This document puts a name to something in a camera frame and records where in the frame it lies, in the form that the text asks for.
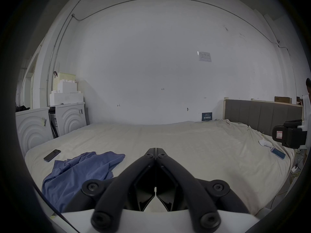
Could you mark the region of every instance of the blue sign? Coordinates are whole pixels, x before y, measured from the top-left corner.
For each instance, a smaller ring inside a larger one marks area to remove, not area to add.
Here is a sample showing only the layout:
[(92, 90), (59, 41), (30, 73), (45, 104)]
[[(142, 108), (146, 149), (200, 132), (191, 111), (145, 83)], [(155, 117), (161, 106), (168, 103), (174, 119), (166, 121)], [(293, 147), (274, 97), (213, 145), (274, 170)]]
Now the blue sign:
[(210, 121), (210, 120), (213, 120), (212, 112), (202, 113), (202, 121)]

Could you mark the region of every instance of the headboard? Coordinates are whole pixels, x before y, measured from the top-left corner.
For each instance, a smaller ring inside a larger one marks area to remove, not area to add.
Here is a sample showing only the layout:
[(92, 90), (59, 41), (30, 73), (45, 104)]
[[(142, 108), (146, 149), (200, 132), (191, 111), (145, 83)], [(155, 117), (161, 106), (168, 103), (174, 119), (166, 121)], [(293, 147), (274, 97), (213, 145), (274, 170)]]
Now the headboard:
[(223, 119), (240, 122), (252, 129), (272, 136), (274, 126), (286, 121), (301, 119), (301, 105), (259, 100), (224, 100)]

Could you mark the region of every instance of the blue cloth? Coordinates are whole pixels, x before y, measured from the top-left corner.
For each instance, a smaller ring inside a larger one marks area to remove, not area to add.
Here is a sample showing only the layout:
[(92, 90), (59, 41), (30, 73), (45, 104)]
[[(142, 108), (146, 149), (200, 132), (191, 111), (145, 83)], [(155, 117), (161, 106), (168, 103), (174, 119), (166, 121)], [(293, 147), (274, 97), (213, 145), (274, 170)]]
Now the blue cloth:
[(106, 152), (83, 153), (67, 161), (55, 161), (52, 172), (42, 183), (42, 194), (62, 212), (73, 196), (81, 189), (84, 181), (110, 179), (111, 170), (123, 161), (125, 154)]

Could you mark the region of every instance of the smartphone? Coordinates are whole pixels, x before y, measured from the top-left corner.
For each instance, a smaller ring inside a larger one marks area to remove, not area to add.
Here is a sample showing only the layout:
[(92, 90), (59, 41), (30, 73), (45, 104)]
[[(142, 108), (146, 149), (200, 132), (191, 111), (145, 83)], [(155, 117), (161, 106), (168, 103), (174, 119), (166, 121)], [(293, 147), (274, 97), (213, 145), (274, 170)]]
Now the smartphone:
[(282, 160), (285, 158), (285, 154), (276, 148), (272, 148), (271, 152), (274, 153), (277, 157), (280, 157)]
[(51, 153), (49, 153), (46, 157), (43, 159), (47, 162), (51, 161), (56, 155), (60, 153), (60, 150), (53, 150)]

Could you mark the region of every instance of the bed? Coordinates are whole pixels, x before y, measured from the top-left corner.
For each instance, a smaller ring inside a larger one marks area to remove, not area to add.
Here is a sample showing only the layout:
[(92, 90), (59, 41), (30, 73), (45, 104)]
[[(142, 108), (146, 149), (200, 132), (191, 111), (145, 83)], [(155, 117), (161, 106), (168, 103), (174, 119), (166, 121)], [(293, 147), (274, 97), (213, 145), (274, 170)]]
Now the bed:
[[(286, 154), (285, 159), (259, 145), (260, 139), (272, 142)], [(30, 149), (25, 162), (41, 188), (54, 164), (43, 158), (54, 149), (61, 153), (53, 160), (71, 159), (91, 151), (124, 153), (125, 159), (113, 169), (116, 177), (153, 147), (163, 148), (195, 178), (226, 181), (253, 215), (282, 187), (294, 160), (294, 150), (274, 142), (271, 136), (224, 119), (143, 126), (95, 123)], [(157, 211), (157, 205), (150, 204), (149, 210)]]

